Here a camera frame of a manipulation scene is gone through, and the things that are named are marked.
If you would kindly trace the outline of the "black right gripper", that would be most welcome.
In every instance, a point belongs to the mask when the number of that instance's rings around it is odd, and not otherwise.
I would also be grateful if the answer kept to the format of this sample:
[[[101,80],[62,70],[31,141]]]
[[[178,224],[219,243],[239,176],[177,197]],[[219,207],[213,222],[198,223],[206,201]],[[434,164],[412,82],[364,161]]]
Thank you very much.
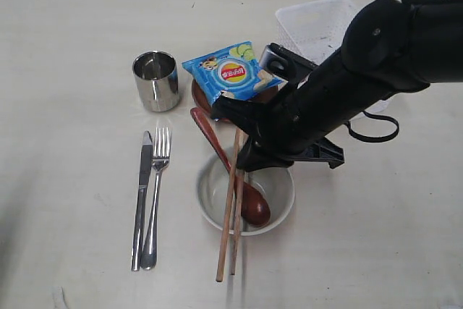
[[[327,134],[379,101],[390,87],[350,72],[336,51],[298,89],[271,106],[275,96],[243,101],[219,96],[212,105],[214,119],[228,119],[251,135],[237,157],[246,172],[289,167],[296,161],[344,164],[344,149]]]

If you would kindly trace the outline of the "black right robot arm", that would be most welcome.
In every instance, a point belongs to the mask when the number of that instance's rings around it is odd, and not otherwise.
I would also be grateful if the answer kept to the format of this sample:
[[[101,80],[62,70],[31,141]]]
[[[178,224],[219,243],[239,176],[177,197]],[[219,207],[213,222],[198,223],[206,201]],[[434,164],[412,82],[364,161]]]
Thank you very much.
[[[328,134],[374,103],[462,80],[462,0],[375,0],[351,21],[341,46],[322,64],[276,43],[263,67],[286,80],[268,102],[220,96],[214,118],[247,134],[237,157],[246,172],[297,161],[344,163]]]

